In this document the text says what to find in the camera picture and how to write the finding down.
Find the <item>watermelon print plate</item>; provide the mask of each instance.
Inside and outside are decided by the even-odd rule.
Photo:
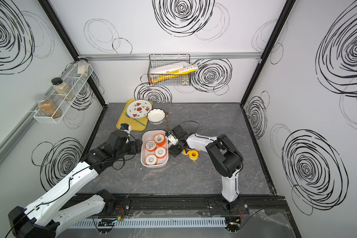
[[[147,100],[136,100],[127,107],[127,116],[135,119],[147,116],[149,110],[152,110],[152,104]]]

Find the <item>spice rack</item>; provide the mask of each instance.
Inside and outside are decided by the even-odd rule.
[[[33,118],[36,119],[39,123],[43,124],[58,124],[62,118],[65,116],[65,113],[67,110],[70,108],[70,106],[74,103],[74,100],[76,99],[77,95],[81,92],[82,88],[85,86],[87,79],[90,77],[92,74],[92,67],[91,64],[87,65],[87,76],[84,76],[82,74],[77,74],[78,70],[78,62],[72,65],[70,71],[66,74],[62,80],[67,83],[71,90],[70,92],[74,93],[74,98],[72,100],[64,100],[60,96],[64,96],[64,98],[67,97],[67,94],[58,94],[55,90],[52,91],[50,95],[48,95],[48,98],[53,100],[56,105],[58,106],[57,110],[61,110],[61,116],[57,118],[53,118],[54,114],[51,117],[48,117],[47,115],[44,114],[43,111],[38,109],[36,113],[33,115]]]

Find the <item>wire basket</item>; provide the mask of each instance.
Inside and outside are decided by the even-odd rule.
[[[190,86],[192,73],[185,74],[185,75],[173,75],[169,76],[168,79],[157,81],[155,83],[152,80],[157,80],[159,77],[166,77],[167,74],[150,74],[151,68],[164,66],[167,64],[174,64],[178,62],[186,62],[190,63],[190,55],[150,55],[150,64],[148,66],[148,82],[150,85],[164,85],[164,86]]]
[[[58,94],[55,90],[53,90],[52,93],[48,96],[48,98],[56,103],[56,105],[58,106],[57,110],[53,113],[51,117],[48,117],[46,114],[44,114],[43,111],[38,109],[33,115],[33,118],[36,119],[38,122],[46,124],[58,124],[65,116],[65,113],[70,108],[70,106],[74,103],[74,100],[76,100],[77,96],[81,93],[82,88],[85,87],[85,84],[87,83],[87,79],[93,72],[91,64],[88,64],[87,66],[87,76],[77,74],[77,62],[71,66],[72,67],[67,70],[69,72],[66,74],[66,76],[62,77],[62,80],[70,86],[71,90],[69,91],[69,93],[73,92],[74,98],[72,100],[64,100],[64,98],[66,98],[69,93]],[[61,116],[53,118],[54,114],[57,111],[61,113]]]

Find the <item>black wire basket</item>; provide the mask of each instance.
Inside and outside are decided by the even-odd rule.
[[[150,74],[151,68],[164,66],[167,64],[174,64],[178,62],[186,62],[190,64],[190,55],[150,55],[150,64],[148,66],[148,82],[150,85],[163,85],[163,86],[190,86],[192,73],[184,75],[167,75],[167,74]]]

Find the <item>yellow tray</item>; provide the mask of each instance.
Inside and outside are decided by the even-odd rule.
[[[126,106],[124,107],[124,109],[122,111],[122,115],[120,116],[118,123],[116,124],[116,128],[120,129],[120,124],[127,123],[128,125],[131,126],[131,129],[133,131],[144,131],[145,130],[145,127],[147,126],[147,123],[148,123],[147,117],[140,118],[140,119],[134,119],[134,118],[127,117],[127,115],[125,115],[128,105],[134,101],[136,101],[136,100],[128,100],[127,101]]]

